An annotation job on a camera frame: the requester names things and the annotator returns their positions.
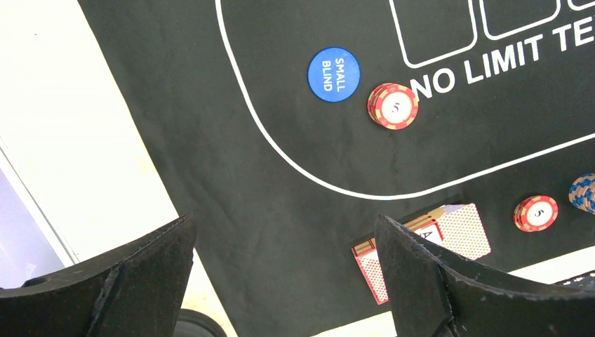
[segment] white line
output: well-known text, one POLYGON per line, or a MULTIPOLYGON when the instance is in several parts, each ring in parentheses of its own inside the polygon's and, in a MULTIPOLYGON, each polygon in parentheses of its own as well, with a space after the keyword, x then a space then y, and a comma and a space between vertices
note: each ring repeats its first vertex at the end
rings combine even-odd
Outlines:
POLYGON ((570 6, 570 9, 572 9, 573 11, 582 11, 583 9, 595 6, 595 1, 591 1, 588 4, 577 6, 573 3, 573 0, 568 0, 568 5, 570 6))
POLYGON ((488 39, 493 40, 493 41, 500 40, 500 39, 503 39, 505 37, 509 37, 511 35, 514 35, 516 33, 520 33, 522 31, 525 31, 527 29, 531 29, 531 28, 537 27, 539 25, 543 25, 544 23, 550 22, 553 19, 555 19, 556 16, 558 16, 558 14, 560 13, 560 9, 562 8, 561 0, 556 0, 556 10, 554 11, 554 14, 552 16, 550 16, 548 18, 545 18, 545 19, 542 19, 542 20, 539 20, 537 22, 531 23, 529 25, 522 26, 522 27, 517 28, 517 29, 513 29, 513 30, 511 30, 509 32, 502 33, 500 35, 492 35, 488 31, 488 20, 486 19, 486 10, 483 7, 483 1, 484 0, 479 0, 479 9, 481 11, 481 19, 483 21, 483 32, 486 34, 486 36, 488 37, 488 39))
POLYGON ((438 62, 440 60, 444 60, 445 58, 449 58, 450 56, 464 53, 465 51, 468 51, 471 48, 473 48, 475 46, 475 43, 477 43, 477 24, 475 23, 475 14, 473 12, 473 2, 472 2, 472 0, 469 0, 469 16, 471 18, 471 25, 472 25, 472 29, 473 29, 473 41, 471 42, 471 44, 466 47, 463 47, 461 49, 457 49, 456 51, 451 51, 450 53, 447 53, 447 54, 444 54, 441 56, 437 56, 435 58, 432 58, 430 60, 427 60, 427 61, 424 61, 421 63, 411 63, 409 61, 409 58, 407 58, 407 52, 405 51, 405 44, 403 43, 403 37, 401 35, 401 26, 399 25, 399 19, 397 19, 397 17, 396 17, 396 9, 394 7, 394 0, 389 0, 389 4, 391 6, 392 18, 394 20, 396 34, 399 37, 399 45, 401 46, 401 52, 403 53, 403 61, 405 62, 405 64, 407 66, 409 66, 409 68, 417 69, 417 68, 423 67, 425 65, 429 65, 431 63, 438 62))
POLYGON ((295 170, 300 172, 302 175, 306 176, 306 178, 314 181, 315 183, 319 184, 320 186, 328 188, 329 190, 333 190, 333 191, 339 192, 341 194, 349 195, 351 197, 369 199, 369 200, 400 200, 400 199, 410 199, 410 198, 415 198, 415 197, 421 197, 423 195, 430 194, 430 193, 442 190, 447 187, 458 185, 460 183, 464 183, 471 179, 475 179, 475 178, 484 176, 486 174, 496 172, 501 169, 505 169, 509 166, 513 166, 513 165, 521 163, 523 161, 528 161, 529 159, 533 159, 533 158, 542 156, 544 154, 548 154, 548 153, 557 151, 559 149, 563 149, 565 147, 569 147, 571 145, 578 144, 578 143, 584 142, 586 140, 595 138, 595 133, 592 133, 590 135, 587 135, 587 136, 584 136, 581 138, 577 138, 575 140, 571 140, 570 142, 556 145, 554 147, 550 147, 548 149, 541 150, 541 151, 533 153, 533 154, 529 154, 528 156, 524 156, 524 157, 521 157, 521 158, 518 158, 518 159, 515 159, 512 161, 508 161, 508 162, 500 164, 498 166, 494 166, 490 169, 488 168, 486 170, 479 171, 477 173, 473 173, 469 176, 465 176, 463 178, 453 180, 449 183, 444 183, 442 185, 438 185, 438 186, 429 188, 427 190, 423 190, 423 191, 419 191, 419 192, 415 192, 415 193, 397 194, 397 195, 374 195, 374 194, 364 194, 364 193, 358 193, 358 192, 345 190, 341 187, 331 185, 331 184, 327 183, 326 181, 313 176, 310 172, 304 170, 302 167, 300 167, 298 164, 296 164, 295 161, 293 161, 285 152, 283 152, 283 150, 275 143, 273 138, 271 138, 271 136, 269 135, 269 133, 267 132, 265 127, 262 125, 260 118, 258 118, 258 115, 256 114, 256 110, 254 109, 254 106, 252 105, 252 101, 250 100, 250 96, 248 95, 248 91, 246 90, 246 85, 243 82, 243 79, 242 79, 242 76, 240 73, 240 69, 238 68, 238 63, 236 62, 236 58, 234 57, 232 47, 229 45, 229 39, 227 38, 227 32, 225 31, 225 24, 223 23, 223 12, 221 10, 221 0, 215 0, 215 7, 217 9, 217 20, 219 23, 219 29, 221 31, 221 37, 223 39, 223 44, 225 46, 225 50, 227 51, 227 56, 229 56, 229 61, 232 64, 234 73, 236 74, 236 78, 238 80, 238 84, 240 85, 240 90, 242 92, 243 98, 244 98, 244 100, 246 100, 246 105, 248 106, 248 110, 250 110, 250 114, 252 115, 252 118, 254 119, 256 126, 258 127, 258 129, 260 130, 262 135, 265 137, 267 142, 269 142, 269 144, 273 147, 273 149, 283 159, 285 159, 285 161, 287 161, 287 163, 290 164, 291 167, 293 167, 295 170))

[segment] white floor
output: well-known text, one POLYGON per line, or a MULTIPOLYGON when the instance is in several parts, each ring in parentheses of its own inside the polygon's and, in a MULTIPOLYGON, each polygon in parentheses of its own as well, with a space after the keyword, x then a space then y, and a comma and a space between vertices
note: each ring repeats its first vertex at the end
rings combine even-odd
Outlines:
MULTIPOLYGON (((178 216, 75 0, 0 0, 0 140, 74 262, 178 216)), ((594 256, 585 249, 513 274, 552 283, 595 270, 594 256)), ((198 256, 183 307, 237 336, 198 256)), ((395 333, 387 313, 319 336, 395 333)))

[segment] poker table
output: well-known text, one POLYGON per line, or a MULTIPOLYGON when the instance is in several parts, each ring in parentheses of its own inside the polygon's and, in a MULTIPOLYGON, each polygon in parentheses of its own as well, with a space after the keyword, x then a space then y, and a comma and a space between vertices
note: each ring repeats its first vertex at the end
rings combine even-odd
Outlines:
POLYGON ((240 336, 310 336, 386 312, 351 247, 377 214, 475 203, 509 272, 595 244, 568 202, 594 170, 595 1, 79 1, 178 213, 240 336), (355 92, 312 93, 339 46, 355 92), (394 82, 419 99, 398 131, 366 112, 394 82), (526 233, 527 196, 559 216, 526 233))

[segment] red poker chip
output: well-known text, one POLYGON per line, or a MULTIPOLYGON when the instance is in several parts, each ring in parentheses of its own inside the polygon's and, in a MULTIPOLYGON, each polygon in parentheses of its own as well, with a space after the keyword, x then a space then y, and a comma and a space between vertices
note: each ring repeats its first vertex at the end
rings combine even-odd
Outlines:
POLYGON ((517 218, 522 230, 530 232, 544 230, 551 226, 558 217, 558 204, 553 198, 546 195, 527 198, 519 206, 517 218))
POLYGON ((391 130, 407 127, 417 116, 418 101, 406 86, 384 83, 377 86, 368 97, 370 118, 391 130))

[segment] white rectangle outline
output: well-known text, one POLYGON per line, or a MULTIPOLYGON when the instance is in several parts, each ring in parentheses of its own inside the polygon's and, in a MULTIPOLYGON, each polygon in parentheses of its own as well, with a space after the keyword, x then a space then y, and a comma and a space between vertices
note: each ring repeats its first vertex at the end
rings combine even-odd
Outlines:
POLYGON ((588 4, 584 4, 584 5, 580 5, 580 6, 576 6, 573 3, 573 0, 568 0, 568 6, 570 7, 570 9, 572 9, 573 11, 582 11, 583 9, 595 6, 595 1, 591 1, 588 4))
POLYGON ((486 10, 485 10, 484 5, 483 5, 483 0, 479 0, 479 11, 481 12, 481 20, 483 21, 483 32, 486 34, 486 36, 488 37, 488 39, 493 40, 493 41, 500 40, 500 39, 503 39, 505 37, 509 37, 511 35, 514 35, 516 33, 523 32, 523 31, 525 31, 527 29, 531 29, 531 28, 537 27, 539 25, 543 25, 544 23, 550 22, 553 19, 555 19, 556 16, 558 16, 558 14, 560 13, 560 9, 561 8, 562 8, 561 0, 556 0, 556 10, 554 11, 554 14, 552 16, 550 16, 548 18, 545 18, 545 19, 542 19, 542 20, 539 20, 537 22, 531 23, 529 25, 525 25, 525 26, 522 26, 520 28, 513 29, 513 30, 511 30, 509 32, 502 33, 500 35, 492 35, 488 31, 488 21, 486 19, 486 10))
POLYGON ((399 37, 399 45, 401 46, 401 52, 403 53, 403 61, 409 68, 417 69, 417 68, 423 67, 425 65, 429 65, 431 63, 438 62, 440 60, 444 60, 445 58, 449 58, 450 56, 464 53, 465 51, 468 51, 471 48, 473 48, 475 46, 475 43, 477 43, 477 24, 475 22, 475 13, 473 12, 473 1, 469 0, 469 16, 471 17, 471 25, 472 25, 472 29, 473 29, 473 41, 471 42, 471 44, 464 48, 457 49, 456 51, 451 51, 450 53, 437 56, 435 58, 432 58, 430 60, 427 60, 427 61, 424 61, 421 63, 411 63, 409 61, 409 59, 407 58, 407 52, 405 51, 405 44, 403 43, 403 37, 401 36, 401 26, 399 25, 399 19, 397 19, 397 17, 396 17, 396 9, 394 7, 394 0, 389 0, 389 4, 391 6, 392 18, 394 20, 396 34, 399 37))

